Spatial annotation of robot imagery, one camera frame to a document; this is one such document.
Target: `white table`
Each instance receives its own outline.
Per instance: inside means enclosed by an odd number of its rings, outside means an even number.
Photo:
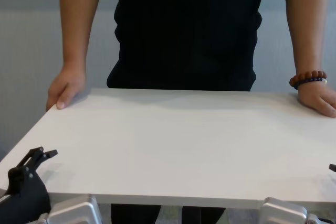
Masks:
[[[336,203],[336,120],[292,94],[92,90],[52,108],[0,163],[57,149],[38,173],[54,201],[258,208],[268,196]]]

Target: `gray wall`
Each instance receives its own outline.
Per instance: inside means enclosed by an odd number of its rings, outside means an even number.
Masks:
[[[336,88],[336,1],[330,0],[325,70]],[[100,0],[88,56],[88,85],[105,87],[118,58],[113,13],[117,0]],[[254,91],[291,91],[294,74],[284,0],[262,0],[264,21],[255,53]],[[0,159],[43,116],[47,89],[61,67],[58,0],[0,0]]]

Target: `person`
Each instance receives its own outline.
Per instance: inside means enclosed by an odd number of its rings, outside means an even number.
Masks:
[[[250,91],[261,0],[119,0],[119,61],[109,88]],[[60,0],[64,65],[47,109],[63,109],[85,87],[86,54],[98,0]],[[327,0],[286,0],[302,104],[336,118],[336,92],[321,78]],[[112,205],[114,224],[155,223],[160,206]],[[184,207],[183,224],[215,224],[224,209]]]

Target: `black pants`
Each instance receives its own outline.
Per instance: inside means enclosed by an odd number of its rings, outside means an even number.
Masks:
[[[161,206],[111,205],[112,224],[155,224]],[[182,224],[216,224],[225,208],[183,207]]]
[[[183,89],[183,90],[227,90],[250,91],[255,80],[230,78],[215,81],[207,77],[192,76],[182,82],[161,80],[156,76],[143,74],[118,62],[111,72],[109,88],[126,89]],[[155,224],[161,206],[111,205],[112,224]],[[216,224],[225,208],[183,207],[182,224]]]

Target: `person's left hand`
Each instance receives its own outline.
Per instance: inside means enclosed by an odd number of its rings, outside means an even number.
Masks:
[[[299,86],[299,100],[330,118],[336,118],[336,91],[324,82],[308,82]]]

